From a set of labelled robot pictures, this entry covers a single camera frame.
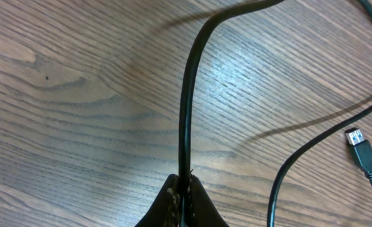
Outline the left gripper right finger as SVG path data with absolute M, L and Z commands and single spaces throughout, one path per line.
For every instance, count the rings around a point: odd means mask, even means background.
M 188 227 L 228 227 L 218 213 L 201 181 L 190 176 L 187 189 L 187 226 Z

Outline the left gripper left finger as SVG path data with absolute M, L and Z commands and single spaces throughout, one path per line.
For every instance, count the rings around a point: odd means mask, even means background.
M 136 227 L 177 227 L 179 222 L 177 186 L 178 176 L 169 175 L 151 207 Z

